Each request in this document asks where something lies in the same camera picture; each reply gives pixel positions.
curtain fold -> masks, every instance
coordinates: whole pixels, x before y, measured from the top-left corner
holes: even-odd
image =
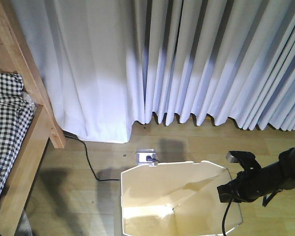
[[[60,126],[127,142],[134,121],[295,129],[295,0],[12,0]]]

white box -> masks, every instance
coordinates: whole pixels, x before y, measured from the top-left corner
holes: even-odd
[[[115,211],[115,236],[222,235],[227,203],[216,187],[231,180],[229,171],[209,161],[140,165],[121,173],[121,198]],[[232,203],[227,232],[242,223]]]

black and white checkered fabric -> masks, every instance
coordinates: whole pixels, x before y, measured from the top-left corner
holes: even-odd
[[[33,117],[22,77],[0,73],[0,194]]]

wooden floor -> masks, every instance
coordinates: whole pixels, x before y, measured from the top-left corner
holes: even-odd
[[[155,122],[133,125],[130,142],[87,142],[90,161],[102,178],[119,177],[136,165],[138,148],[155,148],[163,162],[209,160],[228,167],[232,176],[239,164],[227,163],[229,150],[253,152],[261,166],[278,160],[278,154],[295,146],[295,131],[268,127],[244,131],[231,120],[212,126],[205,120],[195,127],[190,120],[168,127]],[[26,213],[36,236],[113,236],[113,208],[119,182],[97,182],[88,167],[84,147],[67,140],[65,149],[49,144]],[[262,200],[241,204],[244,223],[230,236],[295,236],[295,189],[278,194],[269,205]]]

wooden bed frame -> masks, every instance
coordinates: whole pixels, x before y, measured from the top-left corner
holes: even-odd
[[[0,0],[0,72],[21,74],[38,104],[0,199],[0,234],[14,236],[48,138],[63,148],[65,137],[9,0]]]

